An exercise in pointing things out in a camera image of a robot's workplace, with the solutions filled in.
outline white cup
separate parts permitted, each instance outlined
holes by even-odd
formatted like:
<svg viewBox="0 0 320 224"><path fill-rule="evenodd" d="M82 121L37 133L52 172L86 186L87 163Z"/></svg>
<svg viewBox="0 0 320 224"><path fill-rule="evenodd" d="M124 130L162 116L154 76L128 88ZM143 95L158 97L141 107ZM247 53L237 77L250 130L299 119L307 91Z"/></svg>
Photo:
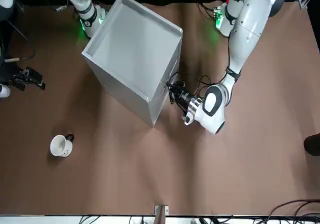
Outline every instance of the white cup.
<svg viewBox="0 0 320 224"><path fill-rule="evenodd" d="M72 134L64 137L63 135L56 135L50 144L51 154L54 156L67 157L72 151L72 141L74 136Z"/></svg>

